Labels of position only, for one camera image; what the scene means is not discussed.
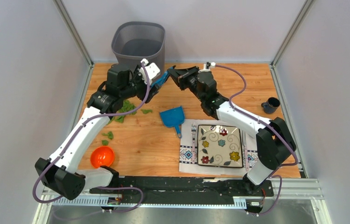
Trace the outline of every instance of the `cup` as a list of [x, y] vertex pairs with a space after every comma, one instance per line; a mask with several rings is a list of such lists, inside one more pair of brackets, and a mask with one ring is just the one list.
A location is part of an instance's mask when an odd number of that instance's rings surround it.
[[280, 101], [275, 97], [270, 97], [266, 102], [262, 103], [261, 106], [265, 113], [272, 114], [280, 106]]

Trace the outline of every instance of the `blue flower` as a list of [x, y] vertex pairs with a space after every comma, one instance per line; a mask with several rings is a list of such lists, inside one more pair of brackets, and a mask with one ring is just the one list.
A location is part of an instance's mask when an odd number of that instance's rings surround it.
[[219, 140], [217, 142], [221, 147], [223, 147], [224, 145], [226, 145], [226, 141], [225, 140]]

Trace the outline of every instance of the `orange bowl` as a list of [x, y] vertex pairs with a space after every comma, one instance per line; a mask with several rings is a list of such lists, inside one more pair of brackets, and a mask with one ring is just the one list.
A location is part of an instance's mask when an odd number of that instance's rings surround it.
[[91, 165], [94, 168], [110, 166], [114, 161], [114, 151], [109, 146], [101, 146], [94, 150], [90, 156]]

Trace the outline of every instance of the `gray trash bin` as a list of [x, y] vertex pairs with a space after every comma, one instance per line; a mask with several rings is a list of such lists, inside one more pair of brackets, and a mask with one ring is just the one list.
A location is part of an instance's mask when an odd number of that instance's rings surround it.
[[164, 74], [165, 29], [157, 23], [127, 22], [121, 25], [112, 40], [117, 61], [134, 69], [143, 58], [156, 63]]

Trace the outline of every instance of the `yellow flower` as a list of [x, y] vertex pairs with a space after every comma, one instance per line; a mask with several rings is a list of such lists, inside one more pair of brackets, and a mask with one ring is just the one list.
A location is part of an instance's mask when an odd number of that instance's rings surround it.
[[203, 141], [203, 146], [206, 148], [206, 147], [208, 147], [210, 144], [209, 144], [209, 142], [207, 142], [207, 141]]
[[230, 159], [237, 162], [237, 161], [240, 159], [239, 153], [238, 153], [238, 152], [232, 152], [232, 153], [230, 153]]

